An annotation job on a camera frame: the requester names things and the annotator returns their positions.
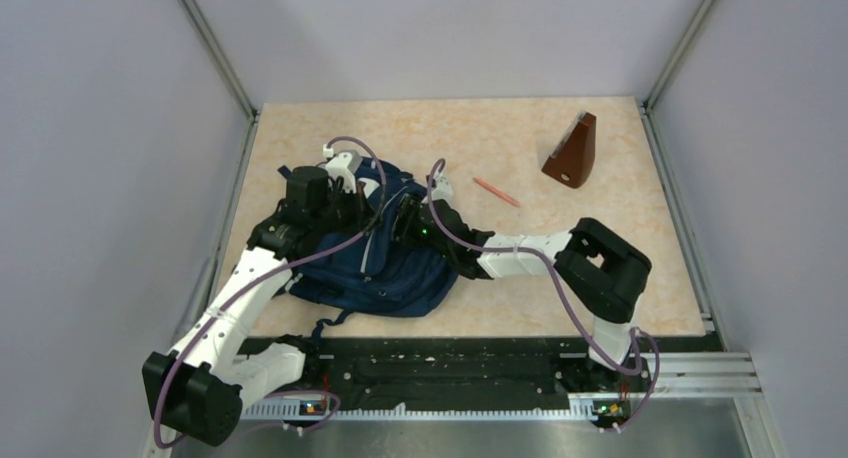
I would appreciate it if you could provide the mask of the brown wooden metronome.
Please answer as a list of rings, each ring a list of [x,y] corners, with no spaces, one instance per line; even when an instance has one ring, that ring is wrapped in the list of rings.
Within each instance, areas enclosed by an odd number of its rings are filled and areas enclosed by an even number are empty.
[[[581,111],[542,165],[542,173],[572,189],[582,187],[595,164],[596,129],[597,117]]]

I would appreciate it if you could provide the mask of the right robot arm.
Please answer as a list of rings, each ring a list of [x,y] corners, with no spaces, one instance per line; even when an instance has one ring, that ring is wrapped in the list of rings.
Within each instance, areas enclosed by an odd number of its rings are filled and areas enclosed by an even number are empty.
[[[471,280],[546,276],[553,281],[569,318],[589,346],[589,382],[612,390],[642,364],[631,321],[652,270],[650,259],[594,218],[569,231],[505,235],[466,225],[446,201],[403,200],[393,231],[395,241],[440,254],[450,268]]]

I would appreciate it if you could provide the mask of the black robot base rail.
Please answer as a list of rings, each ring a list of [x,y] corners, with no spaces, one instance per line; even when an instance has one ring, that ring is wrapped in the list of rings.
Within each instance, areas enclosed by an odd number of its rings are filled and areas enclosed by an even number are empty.
[[[344,411],[565,410],[579,393],[644,392],[652,377],[646,359],[626,359],[635,376],[590,360],[577,338],[326,338],[306,353],[285,390],[330,391]]]

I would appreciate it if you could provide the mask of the pink pen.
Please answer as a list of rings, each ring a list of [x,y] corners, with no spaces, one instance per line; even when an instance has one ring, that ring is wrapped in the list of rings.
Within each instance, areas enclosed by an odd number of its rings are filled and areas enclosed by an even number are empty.
[[[492,194],[493,196],[497,197],[498,199],[508,203],[509,205],[511,205],[513,207],[516,207],[516,208],[521,207],[521,203],[516,198],[514,198],[514,197],[510,196],[509,194],[499,190],[494,185],[488,183],[484,179],[477,177],[477,176],[474,176],[472,178],[472,180],[475,184],[477,184],[478,186],[480,186],[482,189],[486,190],[488,193]]]

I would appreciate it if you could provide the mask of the navy blue student backpack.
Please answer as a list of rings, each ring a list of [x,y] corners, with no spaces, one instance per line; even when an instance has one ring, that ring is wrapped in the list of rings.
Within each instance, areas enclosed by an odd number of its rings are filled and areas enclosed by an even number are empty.
[[[394,241],[400,201],[412,194],[425,198],[414,176],[387,162],[362,161],[358,180],[372,180],[369,201],[376,211],[370,232],[329,230],[331,178],[324,164],[289,168],[279,174],[286,195],[271,216],[254,227],[248,248],[262,248],[292,265],[292,280],[277,295],[292,295],[339,309],[336,318],[321,318],[311,337],[360,313],[417,318],[437,308],[456,283],[458,273],[437,252]]]

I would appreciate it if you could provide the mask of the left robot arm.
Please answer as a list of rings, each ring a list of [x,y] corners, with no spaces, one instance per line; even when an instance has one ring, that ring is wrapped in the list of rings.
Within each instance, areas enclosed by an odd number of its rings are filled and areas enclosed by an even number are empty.
[[[290,384],[308,391],[320,364],[301,348],[272,344],[236,359],[254,322],[302,266],[332,256],[373,229],[387,201],[383,163],[372,159],[375,185],[358,177],[358,162],[341,156],[293,169],[274,212],[251,232],[228,281],[198,321],[165,354],[142,367],[152,441],[167,450],[185,438],[224,443],[244,409]]]

